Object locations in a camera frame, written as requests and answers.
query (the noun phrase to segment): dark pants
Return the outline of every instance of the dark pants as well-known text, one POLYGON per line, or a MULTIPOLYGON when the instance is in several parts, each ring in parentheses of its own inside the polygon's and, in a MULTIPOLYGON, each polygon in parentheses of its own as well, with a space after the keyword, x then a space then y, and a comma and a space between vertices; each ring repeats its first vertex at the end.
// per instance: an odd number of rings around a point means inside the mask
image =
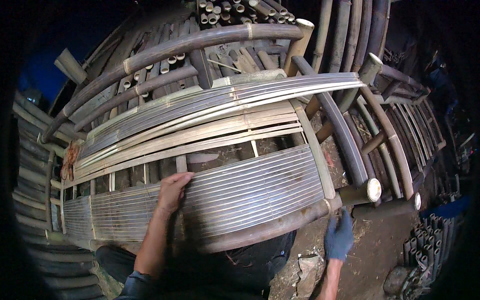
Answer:
MULTIPOLYGON (((167 257, 159 284, 163 290, 183 290, 185 286, 229 285, 258 292, 287 263, 296 231, 254 245, 226 252, 200 254, 182 253, 167 257)), ((100 266, 113 278, 125 283, 133 272, 135 255, 114 246, 96 251, 100 266)))

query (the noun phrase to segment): hand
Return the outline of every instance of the hand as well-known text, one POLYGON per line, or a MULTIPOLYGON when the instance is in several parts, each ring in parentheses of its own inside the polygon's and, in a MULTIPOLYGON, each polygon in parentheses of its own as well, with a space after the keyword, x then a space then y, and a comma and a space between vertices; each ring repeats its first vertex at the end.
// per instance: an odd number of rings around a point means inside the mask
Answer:
POLYGON ((184 172, 168 176, 160 182, 158 204, 156 210, 170 216, 179 208, 180 199, 183 198, 185 185, 195 175, 193 172, 184 172))
POLYGON ((327 260, 339 259, 345 261, 347 253, 353 246, 352 219, 345 208, 342 208, 342 218, 338 228, 335 217, 330 218, 324 244, 327 260))

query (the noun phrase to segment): knee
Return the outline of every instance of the knee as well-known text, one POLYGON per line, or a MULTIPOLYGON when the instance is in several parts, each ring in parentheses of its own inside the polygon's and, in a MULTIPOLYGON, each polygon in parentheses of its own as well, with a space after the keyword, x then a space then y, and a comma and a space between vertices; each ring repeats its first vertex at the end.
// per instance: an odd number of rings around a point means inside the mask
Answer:
POLYGON ((108 259, 112 254, 112 249, 109 246, 101 246, 95 251, 96 260, 100 265, 102 265, 105 260, 108 259))

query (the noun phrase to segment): gloved hand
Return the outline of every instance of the gloved hand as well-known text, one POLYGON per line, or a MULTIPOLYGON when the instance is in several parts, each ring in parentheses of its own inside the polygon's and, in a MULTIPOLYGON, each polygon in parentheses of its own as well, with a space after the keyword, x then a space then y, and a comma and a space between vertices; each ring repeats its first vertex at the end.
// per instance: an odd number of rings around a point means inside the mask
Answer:
POLYGON ((347 253, 353 246, 352 219, 346 208, 342 208, 342 218, 338 228, 334 216, 328 221, 324 246, 327 260, 337 258, 345 261, 347 253))

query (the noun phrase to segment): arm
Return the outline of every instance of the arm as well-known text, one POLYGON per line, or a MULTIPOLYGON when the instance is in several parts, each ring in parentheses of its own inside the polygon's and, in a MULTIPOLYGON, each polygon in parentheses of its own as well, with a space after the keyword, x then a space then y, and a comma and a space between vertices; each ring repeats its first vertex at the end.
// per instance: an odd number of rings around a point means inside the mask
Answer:
POLYGON ((342 209, 340 224, 338 228, 336 227, 335 217, 331 217, 324 241, 325 257, 328 260, 327 271, 316 300, 334 300, 336 298, 340 270, 347 253, 353 246, 352 219, 345 208, 342 209))
POLYGON ((342 266, 343 261, 339 259, 331 259, 328 262, 327 272, 317 300, 334 300, 336 298, 336 291, 338 289, 338 282, 340 281, 340 270, 342 266))
POLYGON ((116 299, 148 299, 154 292, 154 281, 160 277, 164 267, 168 222, 179 207, 185 185, 193 176, 192 172, 177 173, 161 181, 158 203, 137 253, 133 273, 127 277, 116 299))
POLYGON ((168 221, 179 207, 185 185, 194 173, 185 172, 169 176, 161 181, 158 204, 148 225, 147 233, 135 259, 134 271, 148 274, 153 279, 160 276, 165 261, 168 221))

